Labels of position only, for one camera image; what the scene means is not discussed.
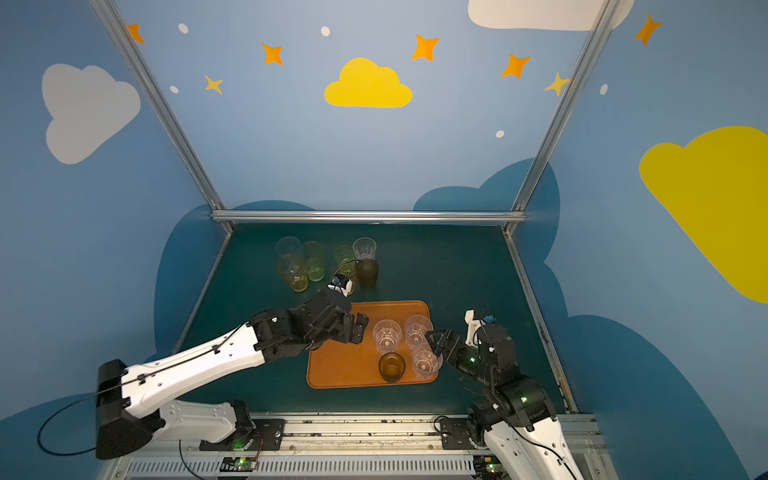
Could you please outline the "clear faceted glass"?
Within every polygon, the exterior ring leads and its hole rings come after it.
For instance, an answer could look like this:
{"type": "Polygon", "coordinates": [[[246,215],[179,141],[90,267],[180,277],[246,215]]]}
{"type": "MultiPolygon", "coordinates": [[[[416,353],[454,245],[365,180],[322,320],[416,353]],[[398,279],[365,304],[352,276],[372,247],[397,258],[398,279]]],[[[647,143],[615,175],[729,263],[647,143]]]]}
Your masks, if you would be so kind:
{"type": "Polygon", "coordinates": [[[373,238],[360,237],[353,244],[353,251],[357,260],[375,260],[377,243],[373,238]]]}
{"type": "Polygon", "coordinates": [[[396,352],[402,340],[400,324],[391,319],[380,320],[373,329],[373,341],[381,355],[396,352]]]}
{"type": "Polygon", "coordinates": [[[407,346],[414,350],[427,342],[426,334],[433,329],[430,319],[424,315],[413,315],[406,320],[404,335],[407,346]]]}
{"type": "Polygon", "coordinates": [[[431,380],[438,375],[443,359],[432,351],[428,343],[424,342],[413,349],[411,364],[418,379],[431,380]]]}

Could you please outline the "orange plastic tray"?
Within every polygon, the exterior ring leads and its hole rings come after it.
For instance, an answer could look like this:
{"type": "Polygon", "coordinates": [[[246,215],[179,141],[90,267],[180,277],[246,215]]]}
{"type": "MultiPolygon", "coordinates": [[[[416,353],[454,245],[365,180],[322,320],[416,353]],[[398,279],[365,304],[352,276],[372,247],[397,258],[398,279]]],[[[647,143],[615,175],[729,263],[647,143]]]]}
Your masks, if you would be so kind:
{"type": "Polygon", "coordinates": [[[389,384],[411,385],[434,381],[418,379],[411,364],[412,349],[405,340],[406,320],[413,315],[429,318],[428,306],[422,301],[360,302],[352,305],[354,314],[362,313],[369,318],[364,340],[359,345],[327,341],[309,354],[307,382],[314,389],[373,387],[389,384]],[[398,350],[406,362],[405,374],[397,383],[385,382],[378,371],[382,356],[373,341],[373,329],[380,320],[391,319],[402,328],[402,340],[398,350]]]}

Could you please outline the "clear faceted glass back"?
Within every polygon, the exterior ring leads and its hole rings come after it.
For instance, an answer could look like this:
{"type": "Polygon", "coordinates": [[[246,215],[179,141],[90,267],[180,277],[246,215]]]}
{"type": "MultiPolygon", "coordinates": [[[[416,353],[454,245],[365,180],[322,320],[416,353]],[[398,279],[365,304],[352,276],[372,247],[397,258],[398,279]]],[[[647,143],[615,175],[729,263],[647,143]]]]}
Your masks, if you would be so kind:
{"type": "Polygon", "coordinates": [[[360,237],[353,244],[353,251],[357,260],[375,260],[377,243],[373,238],[360,237]]]}

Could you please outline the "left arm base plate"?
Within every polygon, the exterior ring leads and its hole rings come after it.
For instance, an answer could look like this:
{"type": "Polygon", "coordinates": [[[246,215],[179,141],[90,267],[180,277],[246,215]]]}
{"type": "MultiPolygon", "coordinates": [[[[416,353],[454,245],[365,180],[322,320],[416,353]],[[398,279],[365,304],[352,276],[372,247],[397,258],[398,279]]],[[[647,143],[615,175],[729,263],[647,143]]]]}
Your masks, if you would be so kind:
{"type": "Polygon", "coordinates": [[[238,427],[229,437],[216,443],[201,441],[200,451],[264,452],[281,447],[286,421],[282,418],[256,418],[251,425],[238,427]]]}

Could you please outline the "dark olive textured cup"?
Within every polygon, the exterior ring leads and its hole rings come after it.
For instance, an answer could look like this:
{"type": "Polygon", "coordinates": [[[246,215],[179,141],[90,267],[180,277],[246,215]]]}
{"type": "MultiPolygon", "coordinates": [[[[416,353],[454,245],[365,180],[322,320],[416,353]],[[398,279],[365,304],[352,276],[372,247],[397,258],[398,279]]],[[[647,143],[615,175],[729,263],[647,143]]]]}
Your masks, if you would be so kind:
{"type": "Polygon", "coordinates": [[[372,289],[376,286],[379,275],[379,264],[373,259],[357,260],[356,274],[360,286],[366,289],[372,289]]]}

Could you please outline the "small olive textured cup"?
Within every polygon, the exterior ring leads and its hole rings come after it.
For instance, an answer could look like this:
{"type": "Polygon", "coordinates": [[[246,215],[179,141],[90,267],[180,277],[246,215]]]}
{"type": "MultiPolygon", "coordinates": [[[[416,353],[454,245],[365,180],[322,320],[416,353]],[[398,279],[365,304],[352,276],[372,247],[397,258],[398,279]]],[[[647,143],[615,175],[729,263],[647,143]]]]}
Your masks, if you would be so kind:
{"type": "Polygon", "coordinates": [[[406,370],[405,359],[397,352],[382,355],[378,361],[378,371],[387,383],[397,383],[402,379],[406,370]]]}

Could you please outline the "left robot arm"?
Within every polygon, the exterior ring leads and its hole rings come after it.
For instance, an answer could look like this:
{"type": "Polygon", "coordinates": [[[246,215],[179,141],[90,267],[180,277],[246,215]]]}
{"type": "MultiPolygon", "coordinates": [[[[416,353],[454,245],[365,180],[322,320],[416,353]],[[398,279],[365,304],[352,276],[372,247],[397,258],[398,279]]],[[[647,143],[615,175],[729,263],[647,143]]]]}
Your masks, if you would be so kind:
{"type": "Polygon", "coordinates": [[[327,341],[360,344],[369,319],[347,297],[324,289],[294,308],[270,308],[206,343],[132,366],[119,359],[97,374],[95,456],[109,460],[153,440],[201,440],[233,447],[253,429],[242,401],[218,405],[180,396],[240,370],[293,358],[327,341]]]}

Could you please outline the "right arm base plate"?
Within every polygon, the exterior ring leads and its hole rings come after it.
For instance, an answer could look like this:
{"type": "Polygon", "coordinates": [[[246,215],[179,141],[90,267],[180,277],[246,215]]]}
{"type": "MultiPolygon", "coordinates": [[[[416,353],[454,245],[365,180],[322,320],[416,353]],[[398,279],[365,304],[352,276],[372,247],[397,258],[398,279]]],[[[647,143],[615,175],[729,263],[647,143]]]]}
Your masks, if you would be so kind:
{"type": "Polygon", "coordinates": [[[433,422],[443,450],[483,450],[480,426],[469,418],[439,416],[433,422]]]}

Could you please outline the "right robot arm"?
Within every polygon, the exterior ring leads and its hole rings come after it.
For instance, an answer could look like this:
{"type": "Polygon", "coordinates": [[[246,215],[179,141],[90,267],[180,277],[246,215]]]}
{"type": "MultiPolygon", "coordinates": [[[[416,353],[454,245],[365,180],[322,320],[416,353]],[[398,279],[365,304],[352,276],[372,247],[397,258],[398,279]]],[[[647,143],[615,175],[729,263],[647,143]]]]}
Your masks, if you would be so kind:
{"type": "Polygon", "coordinates": [[[490,451],[510,479],[581,479],[544,389],[525,375],[506,329],[481,323],[468,338],[426,333],[432,352],[483,385],[486,398],[469,410],[472,442],[490,451]]]}

